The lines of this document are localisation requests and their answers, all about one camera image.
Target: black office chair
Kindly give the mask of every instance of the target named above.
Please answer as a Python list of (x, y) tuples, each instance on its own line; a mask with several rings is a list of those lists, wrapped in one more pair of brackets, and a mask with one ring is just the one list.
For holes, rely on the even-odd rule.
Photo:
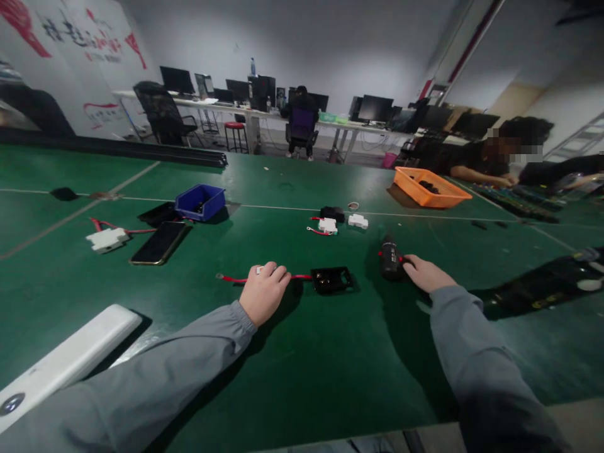
[(319, 131), (315, 130), (315, 112), (294, 107), (285, 126), (285, 139), (297, 148), (312, 149)]
[(0, 99), (27, 116), (44, 133), (75, 137), (61, 107), (49, 93), (22, 84), (0, 84)]
[[(182, 138), (186, 137), (187, 144), (191, 147), (189, 134), (193, 133), (203, 145), (197, 134), (199, 126), (195, 117), (181, 116), (176, 102), (163, 85), (156, 82), (139, 82), (134, 86), (134, 92), (151, 124), (153, 135), (160, 144), (183, 146)], [(190, 118), (193, 124), (185, 124), (184, 120), (187, 118)]]

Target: white desk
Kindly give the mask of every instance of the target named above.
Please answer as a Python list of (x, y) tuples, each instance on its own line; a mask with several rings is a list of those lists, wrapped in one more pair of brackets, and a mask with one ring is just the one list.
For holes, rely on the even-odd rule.
[[(113, 95), (119, 99), (120, 104), (124, 110), (126, 110), (126, 108), (121, 101), (123, 98), (138, 100), (137, 95), (134, 93), (134, 91), (113, 91)], [(256, 148), (256, 145), (258, 144), (258, 141), (259, 141), (258, 140), (258, 138), (260, 136), (259, 120), (261, 118), (283, 121), (284, 123), (287, 122), (287, 119), (281, 118), (279, 115), (274, 115), (272, 113), (266, 113), (266, 112), (262, 112), (262, 111), (258, 111), (258, 110), (251, 110), (251, 109), (238, 108), (238, 107), (217, 106), (215, 104), (206, 104), (202, 101), (189, 101), (187, 99), (177, 99), (177, 98), (174, 98), (174, 102), (176, 102), (176, 104), (181, 107), (195, 108), (198, 110), (219, 111), (219, 112), (224, 112), (224, 113), (231, 113), (233, 115), (245, 115), (245, 129), (246, 129), (247, 138), (249, 141), (249, 146), (250, 146), (250, 149), (252, 150), (252, 152)], [(130, 123), (132, 124), (132, 127), (136, 128), (136, 126), (132, 123), (132, 120), (130, 120)], [(348, 135), (348, 131), (352, 132), (352, 137), (350, 138), (348, 149), (344, 156), (344, 163), (346, 163), (349, 155), (352, 153), (352, 149), (357, 140), (357, 136), (358, 136), (359, 132), (378, 133), (380, 135), (387, 135), (389, 137), (395, 137), (395, 138), (405, 138), (407, 140), (416, 138), (416, 136), (413, 134), (407, 134), (407, 133), (402, 133), (402, 132), (393, 132), (393, 131), (389, 131), (389, 130), (372, 128), (372, 127), (363, 125), (363, 123), (356, 123), (353, 121), (349, 121), (345, 125), (340, 125), (337, 123), (325, 123), (324, 121), (319, 121), (317, 123), (317, 125), (319, 125), (321, 127), (325, 127), (325, 128), (336, 129), (335, 138), (333, 139), (332, 151), (333, 150), (341, 151), (342, 148), (344, 147), (346, 137)], [(344, 134), (342, 135), (342, 138), (340, 139), (340, 146), (338, 147), (337, 145), (338, 145), (338, 139), (340, 136), (340, 130), (343, 130)]]

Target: hand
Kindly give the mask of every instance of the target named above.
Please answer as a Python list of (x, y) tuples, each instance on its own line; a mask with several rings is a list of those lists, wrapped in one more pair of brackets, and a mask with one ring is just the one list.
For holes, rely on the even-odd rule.
[(502, 178), (507, 179), (512, 186), (517, 186), (518, 183), (520, 182), (520, 180), (517, 177), (515, 177), (511, 174), (505, 174), (505, 175), (503, 175)]
[(239, 303), (254, 325), (260, 327), (277, 311), (291, 274), (285, 266), (277, 267), (273, 261), (268, 262), (258, 275), (256, 268), (258, 266), (250, 269)]
[(403, 268), (407, 275), (420, 289), (426, 293), (432, 293), (445, 286), (456, 286), (455, 280), (441, 271), (434, 263), (424, 261), (415, 255), (405, 255), (410, 263), (404, 263)]
[(503, 187), (504, 189), (509, 189), (510, 187), (513, 186), (513, 184), (504, 177), (494, 178), (493, 181), (491, 182), (491, 184), (496, 187)]

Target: green workbench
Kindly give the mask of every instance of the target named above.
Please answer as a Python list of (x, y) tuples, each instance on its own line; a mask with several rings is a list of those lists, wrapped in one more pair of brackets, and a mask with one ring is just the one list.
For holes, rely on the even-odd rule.
[[(152, 324), (127, 358), (238, 298), (216, 273), (244, 278), (274, 260), (296, 274), (347, 266), (355, 291), (316, 294), (290, 285), (275, 317), (245, 356), (171, 425), (156, 449), (242, 452), (366, 435), (454, 420), (423, 294), (379, 275), (389, 231), (405, 253), (434, 261), (468, 289), (489, 288), (572, 249), (601, 245), (604, 213), (562, 212), (560, 225), (521, 225), (483, 198), (432, 211), (404, 208), (387, 192), (394, 172), (228, 154), (226, 169), (62, 150), (0, 147), (2, 304), (0, 388), (110, 304)], [(136, 236), (97, 255), (90, 217), (128, 228), (194, 184), (226, 189), (230, 217), (195, 225), (164, 266), (132, 266)], [(110, 191), (125, 197), (57, 201), (46, 192)], [(306, 230), (325, 205), (360, 204), (369, 229), (336, 237)], [(480, 219), (486, 231), (471, 225)], [(508, 228), (497, 226), (504, 221)], [(495, 327), (545, 404), (604, 395), (604, 298), (596, 294)]]

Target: phone screen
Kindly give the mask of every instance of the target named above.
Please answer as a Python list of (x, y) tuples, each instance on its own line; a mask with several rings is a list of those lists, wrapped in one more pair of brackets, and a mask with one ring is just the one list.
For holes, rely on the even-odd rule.
[(183, 222), (163, 222), (130, 259), (132, 264), (162, 264), (191, 227)]

